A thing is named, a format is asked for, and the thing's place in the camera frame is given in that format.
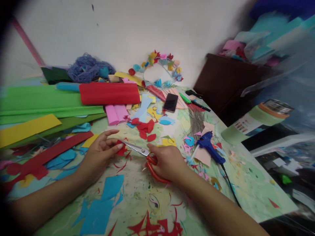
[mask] red paper roll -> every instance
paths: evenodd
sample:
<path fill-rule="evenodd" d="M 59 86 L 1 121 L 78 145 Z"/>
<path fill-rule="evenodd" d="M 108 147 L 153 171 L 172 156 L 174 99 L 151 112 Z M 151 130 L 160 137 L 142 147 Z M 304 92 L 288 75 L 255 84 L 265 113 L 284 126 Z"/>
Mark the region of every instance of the red paper roll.
<path fill-rule="evenodd" d="M 90 83 L 80 84 L 79 89 L 84 105 L 140 103 L 137 84 Z"/>

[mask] white wall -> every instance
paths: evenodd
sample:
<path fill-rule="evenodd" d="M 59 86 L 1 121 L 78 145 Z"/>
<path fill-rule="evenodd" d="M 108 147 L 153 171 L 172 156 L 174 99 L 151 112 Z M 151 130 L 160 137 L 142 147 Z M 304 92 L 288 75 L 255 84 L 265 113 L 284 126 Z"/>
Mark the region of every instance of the white wall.
<path fill-rule="evenodd" d="M 248 19 L 253 0 L 29 0 L 15 16 L 46 65 L 66 66 L 84 52 L 128 72 L 156 49 L 181 61 L 193 86 L 208 52 L 216 53 Z M 2 53 L 5 84 L 41 70 L 10 26 Z M 156 65 L 145 78 L 170 80 Z"/>

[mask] green thermos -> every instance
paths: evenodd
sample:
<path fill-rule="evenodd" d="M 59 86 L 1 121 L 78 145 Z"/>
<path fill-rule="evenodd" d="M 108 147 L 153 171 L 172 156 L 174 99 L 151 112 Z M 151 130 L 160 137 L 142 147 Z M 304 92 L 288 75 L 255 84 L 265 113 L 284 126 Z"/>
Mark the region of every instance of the green thermos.
<path fill-rule="evenodd" d="M 290 105 L 275 99 L 269 99 L 251 109 L 229 128 L 222 131 L 222 138 L 235 145 L 264 131 L 270 126 L 284 121 L 294 110 Z"/>

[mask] green marker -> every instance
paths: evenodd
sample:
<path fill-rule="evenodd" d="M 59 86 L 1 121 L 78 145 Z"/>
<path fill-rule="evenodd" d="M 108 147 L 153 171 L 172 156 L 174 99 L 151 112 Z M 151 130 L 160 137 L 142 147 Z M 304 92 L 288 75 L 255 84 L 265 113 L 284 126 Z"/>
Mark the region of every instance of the green marker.
<path fill-rule="evenodd" d="M 188 99 L 188 98 L 186 98 L 184 95 L 182 95 L 182 93 L 179 93 L 179 95 L 181 96 L 181 98 L 184 100 L 184 102 L 186 102 L 186 103 L 191 103 L 191 101 Z"/>

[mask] glue gun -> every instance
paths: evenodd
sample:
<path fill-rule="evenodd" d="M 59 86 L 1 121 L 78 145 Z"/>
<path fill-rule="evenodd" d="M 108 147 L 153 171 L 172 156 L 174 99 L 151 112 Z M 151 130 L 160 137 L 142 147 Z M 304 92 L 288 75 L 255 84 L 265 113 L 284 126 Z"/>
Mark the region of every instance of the glue gun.
<path fill-rule="evenodd" d="M 201 136 L 201 138 L 197 141 L 197 147 L 198 148 L 205 148 L 208 153 L 211 155 L 211 157 L 215 160 L 216 163 L 223 164 L 225 162 L 225 159 L 221 157 L 217 151 L 212 146 L 212 143 L 210 142 L 213 134 L 212 132 L 206 132 L 204 135 Z"/>

